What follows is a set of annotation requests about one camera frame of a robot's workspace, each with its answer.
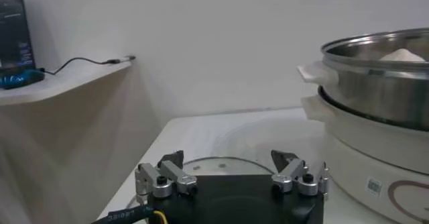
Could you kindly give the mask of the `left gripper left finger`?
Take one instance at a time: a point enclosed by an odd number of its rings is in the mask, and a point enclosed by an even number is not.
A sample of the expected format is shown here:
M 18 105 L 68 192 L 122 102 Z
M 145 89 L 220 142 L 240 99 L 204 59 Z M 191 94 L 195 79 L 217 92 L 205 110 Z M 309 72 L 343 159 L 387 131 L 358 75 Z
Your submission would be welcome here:
M 198 192 L 197 177 L 185 173 L 184 151 L 166 154 L 153 166 L 140 163 L 135 169 L 135 201 L 143 205 L 148 196 L 166 199 L 175 190 L 178 194 L 194 196 Z

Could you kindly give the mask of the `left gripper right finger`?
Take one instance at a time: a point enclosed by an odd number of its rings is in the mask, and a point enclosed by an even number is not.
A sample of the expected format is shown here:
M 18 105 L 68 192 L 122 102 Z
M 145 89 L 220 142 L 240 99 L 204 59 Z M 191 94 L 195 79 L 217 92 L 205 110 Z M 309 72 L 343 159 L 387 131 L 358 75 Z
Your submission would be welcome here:
M 271 151 L 271 158 L 277 173 L 271 176 L 273 187 L 282 194 L 295 188 L 305 197 L 328 196 L 330 169 L 326 162 L 309 166 L 305 160 L 290 152 Z

